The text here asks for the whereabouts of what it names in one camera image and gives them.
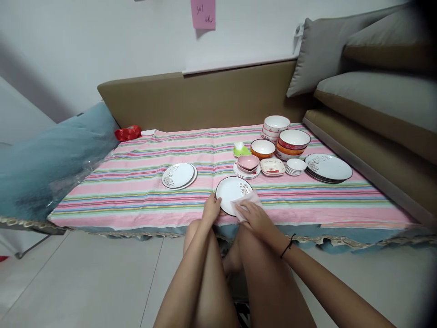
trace blue pillow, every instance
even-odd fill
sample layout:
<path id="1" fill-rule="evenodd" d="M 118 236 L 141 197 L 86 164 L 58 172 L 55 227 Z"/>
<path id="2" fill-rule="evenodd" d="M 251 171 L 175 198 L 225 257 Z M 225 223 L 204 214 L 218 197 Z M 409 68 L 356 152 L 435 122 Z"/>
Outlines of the blue pillow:
<path id="1" fill-rule="evenodd" d="M 53 199 L 49 184 L 73 177 L 86 163 L 103 159 L 119 144 L 114 135 L 118 128 L 106 104 L 100 102 L 32 140 L 2 150 L 0 216 L 46 221 L 75 186 L 64 185 Z"/>

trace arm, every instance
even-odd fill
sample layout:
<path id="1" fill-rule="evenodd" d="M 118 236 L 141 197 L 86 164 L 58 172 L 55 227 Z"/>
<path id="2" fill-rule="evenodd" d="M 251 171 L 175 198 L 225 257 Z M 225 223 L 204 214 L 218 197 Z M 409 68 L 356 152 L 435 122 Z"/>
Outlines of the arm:
<path id="1" fill-rule="evenodd" d="M 243 224 L 280 256 L 289 239 L 262 208 L 250 202 L 241 205 L 247 208 L 237 207 L 248 220 Z M 287 249 L 283 260 L 307 285 L 338 327 L 394 327 L 361 296 L 297 246 Z"/>
<path id="2" fill-rule="evenodd" d="M 221 198 L 211 194 L 205 202 L 202 221 L 165 293 L 154 328 L 191 327 L 205 264 L 208 233 L 219 215 Z"/>

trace pink striped cloth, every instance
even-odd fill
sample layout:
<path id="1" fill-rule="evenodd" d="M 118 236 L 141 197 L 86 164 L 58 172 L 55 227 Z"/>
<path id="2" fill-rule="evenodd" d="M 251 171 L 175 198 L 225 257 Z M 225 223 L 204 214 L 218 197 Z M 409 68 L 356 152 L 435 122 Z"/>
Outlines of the pink striped cloth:
<path id="1" fill-rule="evenodd" d="M 201 218 L 203 204 L 219 182 L 234 176 L 234 142 L 250 147 L 261 125 L 166 133 L 121 143 L 112 157 L 77 186 L 50 214 L 58 226 L 110 227 L 115 230 L 187 226 Z M 333 154 L 302 124 L 311 142 L 302 154 Z M 198 170 L 186 189 L 165 188 L 161 178 L 173 164 L 187 162 Z M 401 229 L 419 224 L 354 171 L 341 184 L 324 184 L 307 174 L 248 180 L 277 225 L 322 225 Z M 220 216 L 219 225 L 237 219 Z"/>

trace red bag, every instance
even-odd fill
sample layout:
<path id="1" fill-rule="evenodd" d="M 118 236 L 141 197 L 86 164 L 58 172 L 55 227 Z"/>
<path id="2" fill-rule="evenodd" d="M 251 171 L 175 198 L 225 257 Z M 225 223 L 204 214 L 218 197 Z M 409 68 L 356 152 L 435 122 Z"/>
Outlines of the red bag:
<path id="1" fill-rule="evenodd" d="M 134 140 L 141 135 L 141 128 L 138 125 L 132 125 L 128 128 L 118 129 L 115 136 L 118 141 Z"/>

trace black bracelet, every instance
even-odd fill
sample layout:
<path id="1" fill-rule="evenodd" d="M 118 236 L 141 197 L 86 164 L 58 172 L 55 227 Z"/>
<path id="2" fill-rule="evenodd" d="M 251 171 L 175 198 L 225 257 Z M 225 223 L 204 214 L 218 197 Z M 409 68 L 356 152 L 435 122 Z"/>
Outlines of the black bracelet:
<path id="1" fill-rule="evenodd" d="M 282 259 L 282 257 L 284 256 L 285 252 L 287 251 L 287 248 L 288 248 L 288 249 L 291 249 L 291 245 L 293 244 L 293 237 L 294 237 L 295 235 L 296 235 L 296 234 L 293 234 L 293 235 L 291 236 L 290 243 L 289 243 L 288 246 L 284 249 L 284 251 L 282 252 L 282 255 L 281 255 L 279 258 Z"/>

